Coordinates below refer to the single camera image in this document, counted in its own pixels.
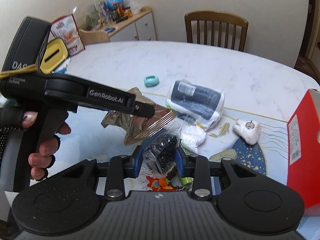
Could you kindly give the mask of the left hand with black glove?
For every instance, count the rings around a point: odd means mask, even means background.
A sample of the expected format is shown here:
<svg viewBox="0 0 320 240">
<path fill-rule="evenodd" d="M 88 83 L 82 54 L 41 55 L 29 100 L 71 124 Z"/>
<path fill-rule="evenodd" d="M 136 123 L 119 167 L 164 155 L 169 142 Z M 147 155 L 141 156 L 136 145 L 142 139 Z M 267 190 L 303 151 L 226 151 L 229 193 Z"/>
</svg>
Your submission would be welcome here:
<svg viewBox="0 0 320 240">
<path fill-rule="evenodd" d="M 20 107 L 1 108 L 1 154 L 4 152 L 8 133 L 15 129 L 26 130 L 31 127 L 38 113 L 24 112 Z M 48 169 L 55 163 L 54 154 L 60 148 L 61 140 L 57 135 L 43 141 L 39 150 L 29 154 L 28 163 L 31 166 L 30 176 L 36 181 L 42 181 L 48 176 Z"/>
</svg>

